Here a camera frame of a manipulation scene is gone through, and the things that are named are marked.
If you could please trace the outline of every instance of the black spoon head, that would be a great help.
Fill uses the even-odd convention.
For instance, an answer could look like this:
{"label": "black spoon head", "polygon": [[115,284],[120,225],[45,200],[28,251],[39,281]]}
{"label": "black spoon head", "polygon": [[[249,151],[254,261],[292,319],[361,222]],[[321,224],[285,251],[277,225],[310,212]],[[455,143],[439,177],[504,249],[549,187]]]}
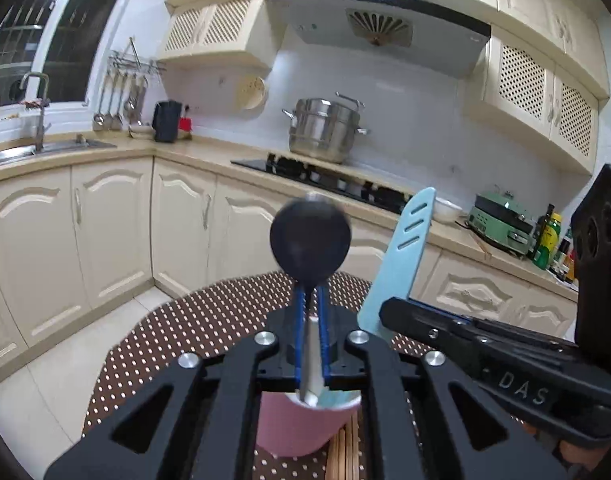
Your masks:
{"label": "black spoon head", "polygon": [[269,232],[279,266],[306,287],[319,285],[341,266],[350,240],[345,213],[320,198],[288,203],[274,218]]}

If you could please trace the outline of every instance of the sink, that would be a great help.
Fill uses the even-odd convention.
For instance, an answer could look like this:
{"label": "sink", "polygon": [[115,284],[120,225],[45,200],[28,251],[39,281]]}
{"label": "sink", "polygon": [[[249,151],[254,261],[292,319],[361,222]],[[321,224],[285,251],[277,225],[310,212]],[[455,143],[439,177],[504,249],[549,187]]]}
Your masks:
{"label": "sink", "polygon": [[35,158],[44,155],[54,155],[63,152],[83,152],[86,150],[98,150],[100,148],[115,148],[114,144],[101,142],[100,140],[64,140],[62,142],[46,142],[40,152],[36,151],[36,146],[21,146],[0,151],[0,165],[17,162],[28,158]]}

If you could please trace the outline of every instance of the faucet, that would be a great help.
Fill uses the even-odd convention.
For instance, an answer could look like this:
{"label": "faucet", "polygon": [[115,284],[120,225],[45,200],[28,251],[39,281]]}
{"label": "faucet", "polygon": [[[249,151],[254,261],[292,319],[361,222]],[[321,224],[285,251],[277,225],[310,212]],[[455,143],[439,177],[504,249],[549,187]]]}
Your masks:
{"label": "faucet", "polygon": [[43,94],[41,95],[40,99],[38,100],[38,105],[33,102],[26,101],[26,110],[30,108],[37,108],[37,107],[40,110],[40,114],[38,117],[38,124],[36,126],[36,152],[40,153],[43,151],[43,138],[45,137],[45,132],[47,131],[47,129],[50,126],[52,126],[51,124],[48,124],[47,127],[44,125],[45,109],[50,105],[50,101],[47,98],[47,88],[50,85],[50,76],[48,76],[47,74],[43,72],[27,72],[23,76],[23,79],[21,80],[21,85],[20,85],[21,90],[24,90],[28,86],[28,79],[31,77],[37,77],[45,81],[45,86],[43,88]]}

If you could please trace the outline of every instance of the green electric cooker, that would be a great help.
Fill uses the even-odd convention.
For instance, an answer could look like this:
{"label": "green electric cooker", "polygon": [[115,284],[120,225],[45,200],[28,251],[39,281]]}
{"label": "green electric cooker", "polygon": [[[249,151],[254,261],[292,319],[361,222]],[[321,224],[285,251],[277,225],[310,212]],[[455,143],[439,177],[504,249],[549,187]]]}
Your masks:
{"label": "green electric cooker", "polygon": [[525,256],[535,244],[531,215],[508,192],[477,195],[467,224],[487,243],[517,256]]}

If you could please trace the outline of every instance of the triangular cutout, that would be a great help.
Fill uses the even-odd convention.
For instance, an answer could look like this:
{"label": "triangular cutout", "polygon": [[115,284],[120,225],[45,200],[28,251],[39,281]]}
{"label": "triangular cutout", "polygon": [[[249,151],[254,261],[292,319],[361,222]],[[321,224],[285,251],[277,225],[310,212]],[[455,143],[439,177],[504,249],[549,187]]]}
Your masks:
{"label": "triangular cutout", "polygon": [[449,385],[473,449],[483,451],[508,439],[508,432],[468,392],[457,384]]}
{"label": "triangular cutout", "polygon": [[112,440],[135,453],[145,453],[150,447],[173,391],[174,387],[171,384],[166,384],[158,390],[134,415],[121,422],[114,430]]}

